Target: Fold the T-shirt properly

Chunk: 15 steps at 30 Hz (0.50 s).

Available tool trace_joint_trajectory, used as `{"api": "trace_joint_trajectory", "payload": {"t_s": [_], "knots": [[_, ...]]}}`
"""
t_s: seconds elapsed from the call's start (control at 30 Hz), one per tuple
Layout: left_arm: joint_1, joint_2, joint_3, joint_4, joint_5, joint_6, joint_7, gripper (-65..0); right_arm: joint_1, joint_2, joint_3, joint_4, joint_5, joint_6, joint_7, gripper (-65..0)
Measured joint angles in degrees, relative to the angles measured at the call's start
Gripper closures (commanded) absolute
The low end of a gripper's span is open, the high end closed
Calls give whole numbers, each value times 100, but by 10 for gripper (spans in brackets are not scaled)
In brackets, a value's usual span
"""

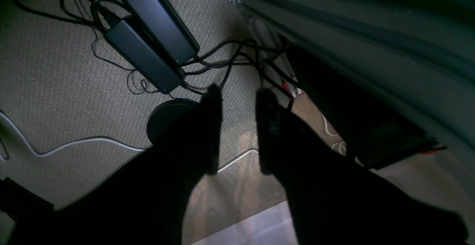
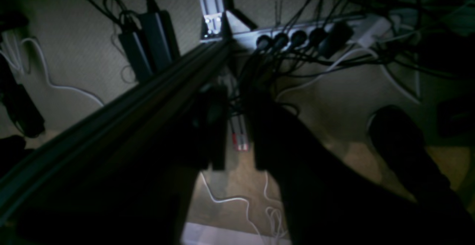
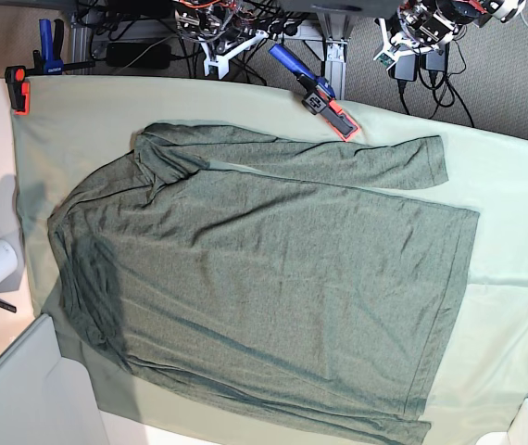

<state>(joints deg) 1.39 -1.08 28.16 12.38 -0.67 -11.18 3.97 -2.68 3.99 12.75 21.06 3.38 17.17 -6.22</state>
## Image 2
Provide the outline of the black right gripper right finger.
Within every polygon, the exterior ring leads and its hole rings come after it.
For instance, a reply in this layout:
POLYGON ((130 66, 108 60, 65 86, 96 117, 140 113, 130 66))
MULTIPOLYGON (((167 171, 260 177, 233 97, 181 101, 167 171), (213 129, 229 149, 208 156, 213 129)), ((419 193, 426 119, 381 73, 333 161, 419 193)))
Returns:
POLYGON ((295 114, 276 103, 268 91, 254 89, 248 98, 248 118, 254 135, 256 168, 270 172, 294 169, 290 135, 297 122, 295 114))

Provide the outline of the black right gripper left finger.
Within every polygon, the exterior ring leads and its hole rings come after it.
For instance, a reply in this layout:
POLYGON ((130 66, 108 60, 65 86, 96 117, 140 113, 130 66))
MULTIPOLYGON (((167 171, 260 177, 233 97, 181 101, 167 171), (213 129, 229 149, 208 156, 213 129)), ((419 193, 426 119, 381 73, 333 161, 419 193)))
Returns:
POLYGON ((207 85, 197 95, 193 115, 195 145, 202 169, 211 165, 213 170, 224 170, 227 120, 227 88, 207 85))

